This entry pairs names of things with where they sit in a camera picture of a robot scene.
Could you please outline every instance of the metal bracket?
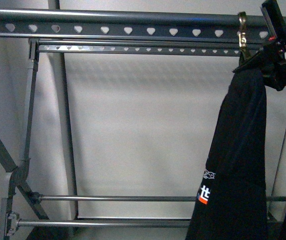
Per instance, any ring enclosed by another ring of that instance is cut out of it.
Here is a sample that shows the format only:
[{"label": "metal bracket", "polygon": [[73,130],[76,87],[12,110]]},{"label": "metal bracket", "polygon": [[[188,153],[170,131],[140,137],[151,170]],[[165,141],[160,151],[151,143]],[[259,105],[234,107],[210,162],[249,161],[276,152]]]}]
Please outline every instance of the metal bracket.
[{"label": "metal bracket", "polygon": [[31,201],[35,204],[40,204],[42,202],[42,195],[37,193],[37,192],[31,192],[29,195],[29,198],[31,199]]},{"label": "metal bracket", "polygon": [[10,212],[6,216],[6,225],[9,225],[9,229],[5,232],[5,236],[13,236],[18,230],[18,221],[20,220],[19,214]]}]

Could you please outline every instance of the vertical metal post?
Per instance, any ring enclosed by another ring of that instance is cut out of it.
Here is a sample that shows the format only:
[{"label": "vertical metal post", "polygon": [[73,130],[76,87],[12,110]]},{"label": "vertical metal post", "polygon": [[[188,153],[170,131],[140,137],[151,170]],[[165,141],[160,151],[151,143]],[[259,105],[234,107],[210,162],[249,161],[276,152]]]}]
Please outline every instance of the vertical metal post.
[{"label": "vertical metal post", "polygon": [[38,70],[38,59],[39,59],[37,45],[38,45],[38,40],[36,39],[30,40],[29,63],[28,63],[26,95],[25,95],[25,105],[24,105],[25,109],[24,109],[23,129],[21,137],[21,149],[19,155],[21,160],[26,160],[29,158],[29,145],[31,137],[36,73]]}]

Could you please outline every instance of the metal clamp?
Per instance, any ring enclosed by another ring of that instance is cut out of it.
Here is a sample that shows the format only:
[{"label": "metal clamp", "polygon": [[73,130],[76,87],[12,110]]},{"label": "metal clamp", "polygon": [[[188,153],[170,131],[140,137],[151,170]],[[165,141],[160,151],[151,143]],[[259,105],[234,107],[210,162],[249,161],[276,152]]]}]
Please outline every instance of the metal clamp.
[{"label": "metal clamp", "polygon": [[6,218],[6,225],[10,226],[6,231],[6,236],[13,236],[18,230],[18,221],[20,220],[19,214],[15,212],[10,212]]}]

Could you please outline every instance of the metal pole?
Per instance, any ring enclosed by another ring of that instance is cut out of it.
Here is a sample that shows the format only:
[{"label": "metal pole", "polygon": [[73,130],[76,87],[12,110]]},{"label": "metal pole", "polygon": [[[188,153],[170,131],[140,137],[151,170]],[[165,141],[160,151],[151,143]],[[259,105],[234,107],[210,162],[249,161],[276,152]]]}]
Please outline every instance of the metal pole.
[{"label": "metal pole", "polygon": [[[152,24],[181,26],[239,26],[237,15],[195,14],[169,12],[129,11],[83,11],[83,10],[42,10],[42,9],[0,9],[0,20],[22,22],[54,23],[109,23],[109,24]],[[253,27],[266,26],[262,16],[248,16]]]},{"label": "metal pole", "polygon": [[30,42],[28,74],[26,82],[25,109],[24,109],[23,131],[21,137],[21,150],[20,150],[21,160],[29,158],[29,144],[30,144],[32,116],[33,116],[36,73],[38,69],[38,57],[39,53],[37,51],[37,41],[33,39]]},{"label": "metal pole", "polygon": [[[41,201],[195,202],[194,196],[67,196],[40,195]],[[268,202],[286,202],[286,196],[268,196]]]},{"label": "metal pole", "polygon": [[137,219],[137,220],[70,220],[70,221],[50,221],[50,220],[19,220],[18,227],[75,227],[75,228],[187,228],[190,219]]}]

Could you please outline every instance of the perforated metal bar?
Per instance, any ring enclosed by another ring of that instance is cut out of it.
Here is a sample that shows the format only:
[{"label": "perforated metal bar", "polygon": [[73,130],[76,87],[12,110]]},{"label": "perforated metal bar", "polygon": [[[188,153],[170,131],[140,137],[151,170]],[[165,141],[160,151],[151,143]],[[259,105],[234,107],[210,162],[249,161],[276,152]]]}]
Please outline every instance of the perforated metal bar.
[{"label": "perforated metal bar", "polygon": [[[0,9],[0,37],[237,43],[236,15]],[[267,32],[262,16],[248,16],[248,44]]]}]

